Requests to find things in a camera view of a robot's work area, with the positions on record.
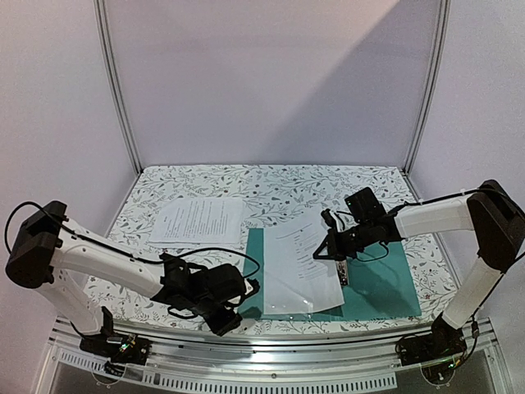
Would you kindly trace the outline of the white printed paper sheet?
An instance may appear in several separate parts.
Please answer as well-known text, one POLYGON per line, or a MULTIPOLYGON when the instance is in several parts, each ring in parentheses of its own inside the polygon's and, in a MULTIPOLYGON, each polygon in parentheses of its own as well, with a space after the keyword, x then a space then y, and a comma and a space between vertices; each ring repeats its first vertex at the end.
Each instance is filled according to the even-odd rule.
POLYGON ((311 218, 264 230, 265 314, 307 315, 344 304, 336 265, 313 258, 325 235, 321 221, 311 218))

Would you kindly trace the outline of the teal plastic folder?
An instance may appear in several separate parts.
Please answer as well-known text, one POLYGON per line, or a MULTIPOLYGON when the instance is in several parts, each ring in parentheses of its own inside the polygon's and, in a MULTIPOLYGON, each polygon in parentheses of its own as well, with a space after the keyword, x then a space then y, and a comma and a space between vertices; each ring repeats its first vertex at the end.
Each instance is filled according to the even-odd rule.
POLYGON ((263 301, 263 232, 253 229, 249 233, 247 253, 262 268, 256 274, 261 289, 248 298, 239 308, 245 318, 284 319, 298 321, 350 321, 375 318, 418 317, 422 311, 412 275, 400 243, 391 243, 386 249, 375 244, 368 246, 356 259, 346 260, 349 285, 341 286, 344 304, 313 314, 270 315, 264 313, 263 301))

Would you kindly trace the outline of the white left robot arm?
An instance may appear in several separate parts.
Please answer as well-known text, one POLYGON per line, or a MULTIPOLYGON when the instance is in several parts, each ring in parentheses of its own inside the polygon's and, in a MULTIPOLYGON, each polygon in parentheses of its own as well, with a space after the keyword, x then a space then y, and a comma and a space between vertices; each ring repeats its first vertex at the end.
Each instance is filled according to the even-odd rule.
POLYGON ((253 274, 230 263, 207 268, 186 261, 184 254, 149 258, 82 227, 67 216, 62 202, 41 206, 25 201, 15 210, 25 207, 36 211, 21 223, 13 241, 4 241, 7 277, 51 302, 105 356, 122 348, 112 315, 89 299, 70 271, 128 288, 165 305, 175 318, 202 318, 219 337, 240 325, 237 308, 259 292, 253 274))

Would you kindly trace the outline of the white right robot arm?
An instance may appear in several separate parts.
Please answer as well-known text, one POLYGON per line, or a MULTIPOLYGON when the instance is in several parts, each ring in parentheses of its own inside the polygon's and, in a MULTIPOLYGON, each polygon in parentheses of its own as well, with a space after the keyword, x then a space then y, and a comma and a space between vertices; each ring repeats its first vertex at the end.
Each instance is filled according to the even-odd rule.
POLYGON ((387 210, 370 188, 345 200, 355 224, 340 231, 329 211, 322 212, 328 230, 313 252, 317 260, 342 261, 355 258, 368 246, 388 245, 427 234, 453 242, 462 257, 472 264, 462 269, 460 287, 444 308, 437 328, 424 341, 432 358, 442 357, 454 347, 460 329, 490 297, 503 276, 524 257, 524 211, 494 179, 477 188, 427 199, 404 202, 387 210), (466 241, 465 247, 459 242, 466 241))

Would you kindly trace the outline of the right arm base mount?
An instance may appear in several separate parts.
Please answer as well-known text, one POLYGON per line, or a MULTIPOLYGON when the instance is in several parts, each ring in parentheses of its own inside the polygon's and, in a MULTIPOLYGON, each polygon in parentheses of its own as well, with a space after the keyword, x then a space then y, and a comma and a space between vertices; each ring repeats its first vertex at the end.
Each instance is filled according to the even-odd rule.
POLYGON ((407 334, 395 343, 395 353, 403 366, 419 364, 423 378, 435 387, 448 385, 477 346, 478 322, 470 318, 473 344, 468 347, 462 328, 452 328, 440 315, 425 335, 407 334))

